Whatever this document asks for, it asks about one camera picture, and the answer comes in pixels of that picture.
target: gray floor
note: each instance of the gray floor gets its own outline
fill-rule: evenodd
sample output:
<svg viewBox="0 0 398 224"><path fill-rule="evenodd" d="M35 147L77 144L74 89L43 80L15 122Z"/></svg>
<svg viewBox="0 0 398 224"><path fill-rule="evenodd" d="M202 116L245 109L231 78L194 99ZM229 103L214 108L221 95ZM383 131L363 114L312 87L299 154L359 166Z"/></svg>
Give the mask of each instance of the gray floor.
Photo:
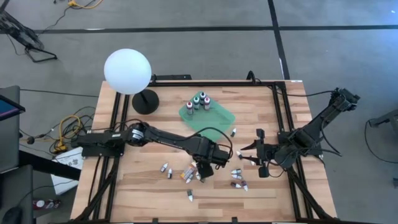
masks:
<svg viewBox="0 0 398 224"><path fill-rule="evenodd" d="M44 29L66 7L65 1L37 2L11 1L7 11L33 29ZM393 0L274 2L280 26L398 24L398 3ZM271 25L267 1L104 1L93 10L67 11L56 29L232 25ZM398 165L375 159L366 149L363 131L369 118L397 109L398 31L283 31L281 36L291 79L303 80L307 93L339 86L362 97L357 110L344 113L325 130L344 154L342 158L325 156L338 216L343 220L395 223L398 190L392 186L392 177L398 177ZM34 64L26 56L14 55L7 37L0 35L1 87L20 85L97 95L104 79L104 61L120 48L141 51L158 75L189 73L194 79L238 79L253 70L261 79L282 78L272 31L45 34L41 40L60 60ZM96 104L93 98L46 93L24 92L21 97L27 109L21 116L21 128L32 134L48 130L82 106ZM326 95L310 98L312 114L322 110L327 101ZM398 140L391 131L389 125L370 129L369 143L381 157L398 161ZM34 146L48 148L47 144ZM50 181L44 174L35 177L35 185ZM42 216L39 223L68 220L73 196L73 191L64 195L63 208Z"/></svg>

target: black lamp base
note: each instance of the black lamp base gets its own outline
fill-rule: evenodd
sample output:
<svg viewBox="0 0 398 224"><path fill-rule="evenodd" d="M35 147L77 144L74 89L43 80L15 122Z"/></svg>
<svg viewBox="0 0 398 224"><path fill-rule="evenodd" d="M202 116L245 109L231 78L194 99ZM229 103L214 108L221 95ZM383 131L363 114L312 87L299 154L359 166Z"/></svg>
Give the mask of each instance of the black lamp base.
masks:
<svg viewBox="0 0 398 224"><path fill-rule="evenodd" d="M150 114L159 106L159 97L152 90L142 90L132 97L132 107L139 114Z"/></svg>

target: wooden table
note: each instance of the wooden table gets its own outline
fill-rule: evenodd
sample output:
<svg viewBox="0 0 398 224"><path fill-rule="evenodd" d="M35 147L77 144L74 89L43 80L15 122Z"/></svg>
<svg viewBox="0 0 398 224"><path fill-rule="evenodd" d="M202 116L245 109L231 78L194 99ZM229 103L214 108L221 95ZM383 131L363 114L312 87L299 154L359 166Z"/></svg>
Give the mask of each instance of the wooden table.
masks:
<svg viewBox="0 0 398 224"><path fill-rule="evenodd" d="M305 94L302 82L286 81L287 93ZM266 143L277 144L279 130L274 100L270 89L264 86L218 86L218 87L153 87L157 92L160 105L150 115L139 115L129 105L127 119L139 118L151 126L182 136L194 131L178 115L178 110L198 91L205 91L218 103L230 110L236 121L237 133L233 142L234 152L253 142L256 128L266 133ZM96 108L93 129L109 127L116 92L103 82ZM294 125L299 128L311 119L306 97L289 97ZM118 120L121 117L123 97L119 105ZM245 151L244 156L256 155L256 150ZM309 191L318 203L331 216L336 216L328 179L323 164L314 157L303 157L303 168ZM71 218L77 217L87 206L97 158L87 158L83 165L80 183L77 189ZM144 147L126 145L120 165L114 196L112 222L151 222L159 218L160 222L230 222L237 217L240 222L292 221L295 220L292 208L287 174L279 178L258 177L257 166L249 161L240 161L236 155L227 166L215 170L213 177L203 184L194 179L186 184L179 174L187 168L192 158L184 151L160 144L147 144ZM169 163L174 171L172 180L160 167ZM98 187L101 164L99 164L94 192ZM230 172L241 168L248 183L249 191L233 189ZM280 174L280 167L270 166L272 175ZM187 189L192 189L194 200L190 202ZM305 210L302 195L299 195L302 216ZM106 199L101 204L100 218L103 217Z"/></svg>

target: white sphere lamp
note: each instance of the white sphere lamp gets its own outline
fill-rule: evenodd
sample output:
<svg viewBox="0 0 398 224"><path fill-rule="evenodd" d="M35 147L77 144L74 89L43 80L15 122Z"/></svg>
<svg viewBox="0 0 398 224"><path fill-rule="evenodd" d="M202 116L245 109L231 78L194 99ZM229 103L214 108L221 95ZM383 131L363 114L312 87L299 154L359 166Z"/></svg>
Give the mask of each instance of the white sphere lamp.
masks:
<svg viewBox="0 0 398 224"><path fill-rule="evenodd" d="M159 106L159 97L152 90L145 90L152 76L148 59L133 49L113 52L105 62L105 79L119 93L135 94L133 108L140 114L150 114Z"/></svg>

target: green tray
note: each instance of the green tray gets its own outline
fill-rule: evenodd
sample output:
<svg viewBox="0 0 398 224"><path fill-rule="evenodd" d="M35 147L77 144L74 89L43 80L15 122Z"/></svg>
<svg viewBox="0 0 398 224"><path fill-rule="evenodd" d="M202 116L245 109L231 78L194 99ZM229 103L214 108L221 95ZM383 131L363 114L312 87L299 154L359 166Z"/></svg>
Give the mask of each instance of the green tray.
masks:
<svg viewBox="0 0 398 224"><path fill-rule="evenodd" d="M193 96L190 101L193 102L194 97L199 97L201 91ZM210 98L210 110L205 110L201 105L199 110L193 110L193 115L187 113L187 106L184 104L178 112L181 118L195 131L199 131L206 127L213 127L219 129L222 132L229 131L229 128L235 121L235 115L223 108L217 103L212 97ZM200 133L202 136L211 139L216 142L220 137L221 133L215 130L205 130Z"/></svg>

